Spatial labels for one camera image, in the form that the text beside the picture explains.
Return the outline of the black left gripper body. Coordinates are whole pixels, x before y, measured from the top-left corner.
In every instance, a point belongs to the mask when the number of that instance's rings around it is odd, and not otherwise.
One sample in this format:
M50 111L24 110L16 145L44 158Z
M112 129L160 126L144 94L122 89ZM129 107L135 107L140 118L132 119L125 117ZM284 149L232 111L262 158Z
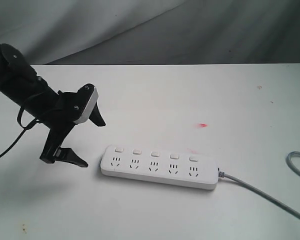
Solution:
M49 133L39 159L47 164L57 162L55 161L57 150L76 125L71 119L71 114L74 113L72 104L75 92L59 91L58 94L55 109L45 118Z

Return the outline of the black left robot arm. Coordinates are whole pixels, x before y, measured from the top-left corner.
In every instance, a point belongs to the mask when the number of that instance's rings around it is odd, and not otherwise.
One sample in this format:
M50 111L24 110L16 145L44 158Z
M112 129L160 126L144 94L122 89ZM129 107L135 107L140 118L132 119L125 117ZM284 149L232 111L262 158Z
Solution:
M55 92L19 50L0 43L0 92L19 105L19 125L24 112L34 117L22 127L23 132L36 124L49 128L40 160L47 164L63 162L88 167L88 163L71 148L62 148L61 145L78 124L90 120L98 127L106 125L97 105L99 94L93 84L87 83L76 92Z

